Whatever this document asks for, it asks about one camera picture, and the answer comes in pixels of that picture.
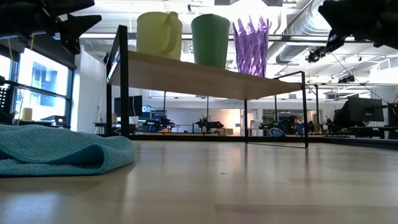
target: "shelf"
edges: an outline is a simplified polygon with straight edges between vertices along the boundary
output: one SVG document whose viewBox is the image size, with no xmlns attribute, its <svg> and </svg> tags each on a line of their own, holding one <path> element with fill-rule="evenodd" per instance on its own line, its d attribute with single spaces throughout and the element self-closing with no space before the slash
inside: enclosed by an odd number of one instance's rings
<svg viewBox="0 0 398 224">
<path fill-rule="evenodd" d="M 266 96 L 301 90 L 297 83 L 255 77 L 220 68 L 129 51 L 129 87 L 171 91 L 237 100 L 254 100 Z M 120 63 L 110 85 L 120 85 Z"/>
</svg>

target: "green cup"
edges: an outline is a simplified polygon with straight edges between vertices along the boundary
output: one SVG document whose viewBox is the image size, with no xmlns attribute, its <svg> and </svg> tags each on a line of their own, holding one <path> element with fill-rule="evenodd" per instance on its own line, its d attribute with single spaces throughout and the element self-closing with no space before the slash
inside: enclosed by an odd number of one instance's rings
<svg viewBox="0 0 398 224">
<path fill-rule="evenodd" d="M 214 14 L 196 17 L 192 23 L 195 63 L 225 69 L 229 20 Z"/>
</svg>

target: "purple origami sculpture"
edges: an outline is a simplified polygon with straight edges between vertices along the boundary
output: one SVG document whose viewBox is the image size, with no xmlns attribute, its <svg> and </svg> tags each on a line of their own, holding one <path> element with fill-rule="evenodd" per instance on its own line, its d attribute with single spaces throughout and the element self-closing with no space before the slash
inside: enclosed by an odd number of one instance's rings
<svg viewBox="0 0 398 224">
<path fill-rule="evenodd" d="M 241 73 L 266 76 L 269 21 L 262 16 L 241 17 L 233 23 L 236 64 Z"/>
</svg>

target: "light wood floor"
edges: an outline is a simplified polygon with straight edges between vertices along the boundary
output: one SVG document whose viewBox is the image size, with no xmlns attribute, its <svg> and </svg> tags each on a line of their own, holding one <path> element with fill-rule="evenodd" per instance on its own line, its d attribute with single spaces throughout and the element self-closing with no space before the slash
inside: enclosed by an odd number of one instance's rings
<svg viewBox="0 0 398 224">
<path fill-rule="evenodd" d="M 0 179 L 0 223 L 398 223 L 398 151 L 136 145 L 105 175 Z"/>
</svg>

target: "microfiber cloth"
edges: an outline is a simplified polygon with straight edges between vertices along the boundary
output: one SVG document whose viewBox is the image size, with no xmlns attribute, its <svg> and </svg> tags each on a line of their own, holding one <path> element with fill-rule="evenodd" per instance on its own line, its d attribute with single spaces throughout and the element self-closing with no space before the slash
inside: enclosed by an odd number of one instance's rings
<svg viewBox="0 0 398 224">
<path fill-rule="evenodd" d="M 132 142 L 122 136 L 0 124 L 0 175 L 97 175 L 134 158 Z"/>
</svg>

